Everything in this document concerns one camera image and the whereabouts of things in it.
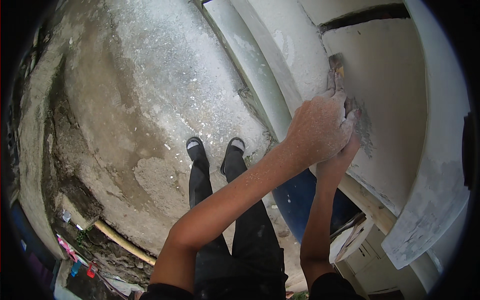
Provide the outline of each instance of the person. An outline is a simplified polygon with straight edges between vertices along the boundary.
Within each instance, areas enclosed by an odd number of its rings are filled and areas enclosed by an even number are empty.
[[[250,169],[242,139],[230,141],[220,168],[228,184],[215,193],[202,141],[187,141],[191,209],[171,228],[141,300],[285,299],[283,249],[261,198],[315,163],[316,195],[300,249],[309,299],[363,299],[328,260],[333,197],[360,147],[352,135],[360,113],[346,103],[342,77],[330,71],[328,78],[327,92],[303,102],[284,141]],[[222,232],[235,220],[230,254]]]

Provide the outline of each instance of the red object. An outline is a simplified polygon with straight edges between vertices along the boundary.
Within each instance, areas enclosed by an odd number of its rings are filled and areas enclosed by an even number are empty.
[[[90,263],[88,265],[87,275],[90,278],[95,277],[96,272],[98,271],[98,266],[95,263]]]

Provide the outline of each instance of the hand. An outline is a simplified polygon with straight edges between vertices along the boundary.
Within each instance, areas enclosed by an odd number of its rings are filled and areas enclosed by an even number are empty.
[[[346,99],[341,75],[331,70],[328,90],[295,111],[285,142],[304,169],[333,157],[347,144],[360,111],[351,110]]]
[[[343,175],[350,166],[355,154],[360,149],[360,140],[352,134],[348,144],[332,158],[317,164],[317,188],[323,191],[332,190],[335,193]]]

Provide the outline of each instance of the gap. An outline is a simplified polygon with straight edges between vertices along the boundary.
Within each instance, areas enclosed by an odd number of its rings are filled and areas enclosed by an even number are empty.
[[[375,6],[362,12],[347,14],[343,17],[322,24],[318,26],[318,28],[320,29],[320,33],[323,34],[328,30],[360,24],[371,20],[407,18],[410,18],[410,14],[403,3],[391,3]]]

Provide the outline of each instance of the black pants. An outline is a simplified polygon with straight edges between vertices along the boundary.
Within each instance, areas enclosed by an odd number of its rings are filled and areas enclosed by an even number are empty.
[[[240,152],[233,151],[227,155],[227,182],[232,182],[246,170]],[[189,188],[190,208],[212,194],[210,174],[205,162],[193,162]],[[261,199],[237,219],[231,255],[223,234],[220,234],[202,247],[196,257],[196,284],[215,278],[283,274],[283,249],[278,245],[272,222]]]

